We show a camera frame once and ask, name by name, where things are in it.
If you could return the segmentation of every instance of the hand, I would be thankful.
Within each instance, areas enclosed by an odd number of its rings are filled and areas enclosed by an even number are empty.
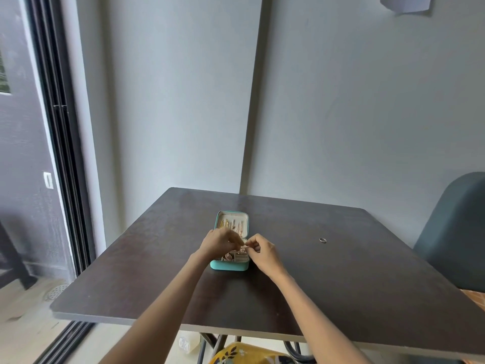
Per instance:
[[[210,230],[202,240],[198,250],[208,262],[225,256],[230,251],[238,251],[244,245],[237,232],[228,229]]]
[[[268,239],[256,234],[246,242],[246,245],[251,259],[271,280],[275,281],[279,276],[288,274],[276,252],[275,245]]]

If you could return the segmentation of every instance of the table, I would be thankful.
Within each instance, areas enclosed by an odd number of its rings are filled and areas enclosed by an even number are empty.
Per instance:
[[[54,316],[132,324],[220,210],[248,213],[250,234],[276,244],[300,287],[360,348],[485,361],[485,313],[367,211],[261,196],[168,189],[52,303]],[[253,263],[208,267],[180,328],[305,341]]]

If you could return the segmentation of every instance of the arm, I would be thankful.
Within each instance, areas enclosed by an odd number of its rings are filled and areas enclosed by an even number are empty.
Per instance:
[[[199,250],[100,363],[165,362],[202,272],[212,259],[242,244],[229,229],[209,231]]]
[[[370,363],[300,289],[284,268],[273,244],[259,234],[250,238],[246,244],[251,259],[285,297],[318,363]]]

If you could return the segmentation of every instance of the person's left hand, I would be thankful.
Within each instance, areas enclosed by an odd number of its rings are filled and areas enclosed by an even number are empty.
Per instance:
[[[228,229],[210,230],[202,240],[199,253],[208,262],[225,256],[230,251],[238,251],[244,245],[237,232]]]

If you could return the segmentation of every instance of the white paper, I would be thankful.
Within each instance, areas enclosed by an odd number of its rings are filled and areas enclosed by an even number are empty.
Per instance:
[[[429,10],[431,0],[381,0],[381,4],[398,13],[418,12]]]

